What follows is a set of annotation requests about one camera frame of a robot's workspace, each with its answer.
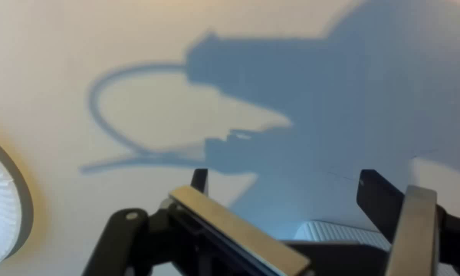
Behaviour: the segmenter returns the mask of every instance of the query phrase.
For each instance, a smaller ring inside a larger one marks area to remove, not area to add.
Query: white round object
[[[25,190],[26,187],[20,171],[0,148],[0,262],[12,254],[29,234],[31,227],[28,225],[25,228],[25,222],[29,219],[25,216],[29,214],[25,213],[25,199],[22,199]]]

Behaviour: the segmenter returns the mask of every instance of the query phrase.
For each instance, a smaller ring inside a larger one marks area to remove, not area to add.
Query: white wall
[[[460,0],[0,0],[0,142],[37,217],[0,276],[80,274],[195,165],[278,237],[370,227],[363,167],[460,213]]]

